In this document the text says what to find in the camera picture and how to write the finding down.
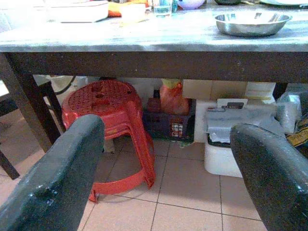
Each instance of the water glass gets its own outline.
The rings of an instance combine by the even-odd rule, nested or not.
[[[171,16],[173,0],[156,0],[153,2],[156,17]]]

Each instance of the dark wooden table frame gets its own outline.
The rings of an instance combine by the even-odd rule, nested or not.
[[[308,82],[308,52],[14,52],[0,74],[43,150],[60,136],[33,74]]]

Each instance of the stacked stool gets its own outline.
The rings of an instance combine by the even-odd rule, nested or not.
[[[117,80],[91,83],[72,92],[63,101],[62,110],[66,128],[83,115],[95,114],[105,124],[106,140],[129,134],[140,161],[141,171],[132,176],[113,182],[95,182],[91,201],[97,202],[97,194],[124,192],[143,181],[152,187],[155,180],[153,141],[143,128],[141,100],[130,84]]]

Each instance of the marble tabletop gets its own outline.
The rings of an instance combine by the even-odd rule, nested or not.
[[[232,11],[284,12],[293,17],[276,35],[237,38],[219,33],[214,15]],[[308,10],[265,4],[218,6],[208,0],[198,10],[178,11],[120,26],[121,18],[97,23],[44,23],[0,33],[0,52],[83,51],[302,51],[308,52]]]

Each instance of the metal bowl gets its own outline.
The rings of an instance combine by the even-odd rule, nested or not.
[[[226,13],[215,17],[221,33],[240,37],[274,35],[291,19],[291,16],[273,12]]]

